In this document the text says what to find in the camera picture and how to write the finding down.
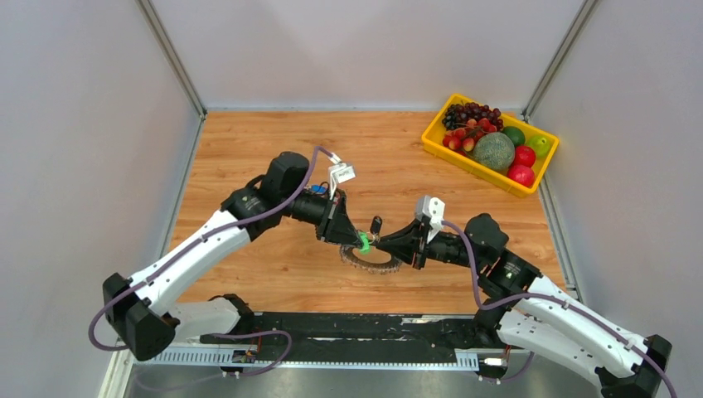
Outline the dark green lime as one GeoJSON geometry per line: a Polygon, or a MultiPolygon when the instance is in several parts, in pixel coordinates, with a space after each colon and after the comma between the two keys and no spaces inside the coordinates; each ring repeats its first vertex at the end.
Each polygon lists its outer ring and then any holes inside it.
{"type": "Polygon", "coordinates": [[[515,147],[524,145],[526,136],[521,129],[515,126],[504,126],[502,132],[512,141],[515,147]]]}

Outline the red apple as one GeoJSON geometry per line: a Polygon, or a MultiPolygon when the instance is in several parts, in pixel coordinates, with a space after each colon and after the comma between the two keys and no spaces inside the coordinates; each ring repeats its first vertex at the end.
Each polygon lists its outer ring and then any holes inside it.
{"type": "Polygon", "coordinates": [[[522,165],[525,167],[533,167],[536,162],[536,152],[533,148],[520,145],[515,148],[513,165],[522,165]]]}
{"type": "Polygon", "coordinates": [[[536,180],[536,175],[532,168],[522,164],[511,166],[507,171],[507,177],[524,187],[531,187],[536,180]]]}

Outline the red cherry bunch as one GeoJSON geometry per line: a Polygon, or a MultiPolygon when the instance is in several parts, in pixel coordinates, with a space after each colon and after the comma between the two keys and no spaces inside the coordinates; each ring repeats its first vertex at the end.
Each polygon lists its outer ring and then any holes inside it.
{"type": "Polygon", "coordinates": [[[492,124],[488,119],[468,119],[466,122],[444,123],[445,133],[442,139],[444,147],[461,154],[471,153],[476,143],[489,133],[496,133],[501,125],[492,124]]]}

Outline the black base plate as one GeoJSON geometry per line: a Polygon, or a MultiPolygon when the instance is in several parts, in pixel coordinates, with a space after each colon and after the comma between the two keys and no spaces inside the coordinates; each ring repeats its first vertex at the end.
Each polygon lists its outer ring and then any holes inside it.
{"type": "Polygon", "coordinates": [[[259,359],[289,362],[450,363],[457,350],[504,353],[506,345],[471,315],[254,313],[240,320],[235,342],[259,359]]]}

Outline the green tag key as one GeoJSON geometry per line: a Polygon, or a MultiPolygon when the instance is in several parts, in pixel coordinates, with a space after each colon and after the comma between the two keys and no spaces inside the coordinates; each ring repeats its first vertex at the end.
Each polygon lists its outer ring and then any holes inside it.
{"type": "Polygon", "coordinates": [[[357,250],[361,255],[367,255],[371,251],[371,242],[369,237],[364,231],[359,231],[358,237],[360,240],[360,245],[357,247],[357,250]]]}

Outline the black key fob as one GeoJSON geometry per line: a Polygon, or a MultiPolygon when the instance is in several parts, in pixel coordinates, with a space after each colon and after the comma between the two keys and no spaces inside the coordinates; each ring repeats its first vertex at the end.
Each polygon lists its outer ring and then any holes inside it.
{"type": "Polygon", "coordinates": [[[371,221],[371,226],[369,228],[369,232],[372,235],[379,235],[381,232],[382,224],[383,224],[382,218],[380,216],[374,216],[371,221]]]}

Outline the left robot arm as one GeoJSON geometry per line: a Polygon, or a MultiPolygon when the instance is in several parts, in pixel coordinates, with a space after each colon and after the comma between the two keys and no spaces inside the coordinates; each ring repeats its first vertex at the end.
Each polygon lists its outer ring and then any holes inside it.
{"type": "Polygon", "coordinates": [[[254,242],[285,217],[315,228],[318,240],[361,248],[364,243],[346,210],[340,184],[356,176],[354,167],[336,154],[331,161],[328,189],[309,185],[314,161],[283,152],[267,172],[233,191],[195,233],[161,259],[129,277],[115,273],[103,283],[104,317],[139,361],[150,360],[173,342],[202,335],[224,334],[234,343],[246,342],[253,320],[233,294],[206,302],[179,304],[178,299],[225,257],[254,242]]]}

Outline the dark grape bunch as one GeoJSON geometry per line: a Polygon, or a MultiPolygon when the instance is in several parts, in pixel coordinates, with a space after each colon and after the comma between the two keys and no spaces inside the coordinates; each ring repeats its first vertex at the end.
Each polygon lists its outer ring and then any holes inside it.
{"type": "Polygon", "coordinates": [[[458,128],[471,128],[479,125],[489,131],[501,131],[504,127],[502,112],[499,108],[491,108],[487,104],[476,102],[463,102],[451,104],[441,119],[442,125],[447,130],[458,128]]]}

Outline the light green apple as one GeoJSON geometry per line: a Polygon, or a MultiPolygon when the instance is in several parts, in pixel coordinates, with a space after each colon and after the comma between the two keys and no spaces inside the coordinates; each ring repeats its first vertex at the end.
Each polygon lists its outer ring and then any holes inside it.
{"type": "Polygon", "coordinates": [[[537,158],[545,158],[551,150],[552,143],[545,136],[535,135],[526,141],[526,146],[534,151],[537,158]]]}

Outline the green netted melon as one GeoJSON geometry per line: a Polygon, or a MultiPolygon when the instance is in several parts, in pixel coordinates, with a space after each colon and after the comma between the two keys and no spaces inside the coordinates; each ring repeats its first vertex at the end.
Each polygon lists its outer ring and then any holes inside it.
{"type": "Polygon", "coordinates": [[[515,146],[504,133],[489,133],[478,140],[473,157],[484,167],[501,172],[514,162],[515,146]]]}

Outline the red apple upper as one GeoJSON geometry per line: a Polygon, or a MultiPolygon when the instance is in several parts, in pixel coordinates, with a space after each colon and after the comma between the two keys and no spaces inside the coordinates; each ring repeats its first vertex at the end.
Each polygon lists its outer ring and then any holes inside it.
{"type": "Polygon", "coordinates": [[[533,167],[536,162],[536,152],[533,148],[520,145],[515,148],[513,165],[522,165],[525,167],[533,167]]]}

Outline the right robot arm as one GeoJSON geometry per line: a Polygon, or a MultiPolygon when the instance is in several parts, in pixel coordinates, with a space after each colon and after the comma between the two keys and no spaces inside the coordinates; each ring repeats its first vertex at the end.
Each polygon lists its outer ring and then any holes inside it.
{"type": "Polygon", "coordinates": [[[463,229],[434,213],[389,235],[380,229],[375,217],[373,245],[394,260],[416,269],[427,260],[470,269],[474,293],[487,297],[476,301],[480,318],[473,324],[482,345],[525,348],[580,375],[603,397],[654,397],[661,386],[677,395],[666,373],[668,340],[628,331],[569,296],[507,248],[507,234],[487,213],[463,229]]]}

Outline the red apple lower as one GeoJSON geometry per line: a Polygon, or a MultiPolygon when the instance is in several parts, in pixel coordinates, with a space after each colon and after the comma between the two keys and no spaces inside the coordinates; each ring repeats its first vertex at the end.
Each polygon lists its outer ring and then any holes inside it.
{"type": "Polygon", "coordinates": [[[507,177],[524,187],[531,187],[536,180],[536,175],[532,168],[522,164],[511,166],[507,171],[507,177]]]}

